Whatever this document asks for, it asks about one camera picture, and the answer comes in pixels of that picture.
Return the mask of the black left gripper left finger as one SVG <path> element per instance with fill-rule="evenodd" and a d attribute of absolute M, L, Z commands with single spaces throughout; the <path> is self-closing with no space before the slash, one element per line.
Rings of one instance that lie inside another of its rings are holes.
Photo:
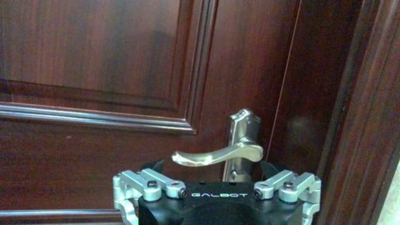
<path fill-rule="evenodd" d="M 145 163 L 137 172 L 125 170 L 112 178 L 113 207 L 127 225 L 139 224 L 139 199 L 156 202 L 165 194 L 171 199 L 187 197 L 187 186 L 161 174 L 164 161 Z"/>

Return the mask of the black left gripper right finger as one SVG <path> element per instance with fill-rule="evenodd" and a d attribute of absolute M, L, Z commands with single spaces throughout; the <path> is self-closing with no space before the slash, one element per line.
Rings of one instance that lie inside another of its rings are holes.
<path fill-rule="evenodd" d="M 277 167 L 260 162 L 264 181 L 257 181 L 253 186 L 253 197 L 257 200 L 271 200 L 275 196 L 287 204 L 301 201 L 297 215 L 291 216 L 288 223 L 295 225 L 311 225 L 315 214 L 320 211 L 321 180 L 309 173 L 301 175 L 289 170 L 279 170 Z"/>

